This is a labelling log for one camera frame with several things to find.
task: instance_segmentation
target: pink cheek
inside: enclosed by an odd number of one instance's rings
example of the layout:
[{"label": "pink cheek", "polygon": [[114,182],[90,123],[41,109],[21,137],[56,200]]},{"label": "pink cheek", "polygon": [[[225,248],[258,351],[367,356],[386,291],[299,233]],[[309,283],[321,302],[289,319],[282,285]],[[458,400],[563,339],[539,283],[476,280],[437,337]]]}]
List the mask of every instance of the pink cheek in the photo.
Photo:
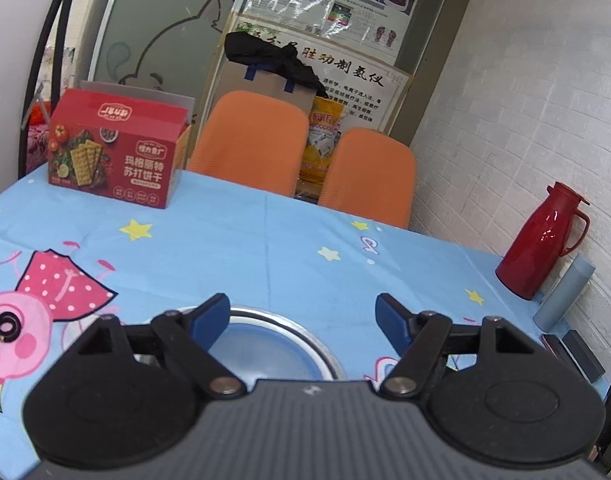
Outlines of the pink cheek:
[{"label": "pink cheek", "polygon": [[27,359],[36,350],[36,338],[31,334],[23,334],[14,346],[14,352],[19,359]]}]

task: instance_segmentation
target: peppa pig print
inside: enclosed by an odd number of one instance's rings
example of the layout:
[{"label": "peppa pig print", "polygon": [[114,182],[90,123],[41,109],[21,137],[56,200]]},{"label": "peppa pig print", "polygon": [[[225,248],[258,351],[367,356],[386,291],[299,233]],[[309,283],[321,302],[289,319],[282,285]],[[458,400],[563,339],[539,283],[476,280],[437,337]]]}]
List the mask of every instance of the peppa pig print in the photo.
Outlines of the peppa pig print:
[{"label": "peppa pig print", "polygon": [[[0,265],[11,263],[16,269],[20,254]],[[40,366],[54,322],[81,320],[115,297],[69,256],[35,251],[16,289],[0,292],[0,393],[6,380],[29,375]]]}]

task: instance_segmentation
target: frosted glass panel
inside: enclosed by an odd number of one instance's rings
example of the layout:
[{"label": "frosted glass panel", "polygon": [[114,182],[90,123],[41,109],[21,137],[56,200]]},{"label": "frosted glass panel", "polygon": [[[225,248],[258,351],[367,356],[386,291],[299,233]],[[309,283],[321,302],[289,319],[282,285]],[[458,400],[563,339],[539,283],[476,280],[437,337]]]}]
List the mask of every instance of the frosted glass panel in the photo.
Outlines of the frosted glass panel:
[{"label": "frosted glass panel", "polygon": [[94,79],[199,98],[234,0],[115,0]]}]

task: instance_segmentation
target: cartoon tablecloth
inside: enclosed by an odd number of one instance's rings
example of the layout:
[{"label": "cartoon tablecloth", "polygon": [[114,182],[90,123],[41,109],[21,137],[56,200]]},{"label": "cartoon tablecloth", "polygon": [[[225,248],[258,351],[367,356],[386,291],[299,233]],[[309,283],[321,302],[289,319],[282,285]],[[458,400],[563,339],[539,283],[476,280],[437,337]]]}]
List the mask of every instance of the cartoon tablecloth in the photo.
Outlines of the cartoon tablecloth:
[{"label": "cartoon tablecloth", "polygon": [[396,355],[374,319],[381,292],[413,312],[495,314],[540,335],[537,304],[498,282],[498,261],[193,173],[158,210],[49,186],[43,166],[0,195],[0,476],[36,463],[24,398],[99,313],[145,322],[224,292],[303,325],[348,378],[378,382]]}]

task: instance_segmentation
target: red thermos jug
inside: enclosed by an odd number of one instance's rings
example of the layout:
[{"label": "red thermos jug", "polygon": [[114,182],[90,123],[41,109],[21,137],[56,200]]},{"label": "red thermos jug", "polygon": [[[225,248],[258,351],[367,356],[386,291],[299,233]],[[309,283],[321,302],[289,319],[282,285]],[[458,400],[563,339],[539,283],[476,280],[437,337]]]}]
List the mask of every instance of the red thermos jug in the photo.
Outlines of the red thermos jug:
[{"label": "red thermos jug", "polygon": [[[527,219],[496,270],[501,283],[524,300],[535,296],[557,259],[575,250],[588,234],[589,218],[577,208],[582,200],[589,202],[560,182],[547,191],[550,196]],[[566,249],[575,215],[585,220],[585,229]]]}]

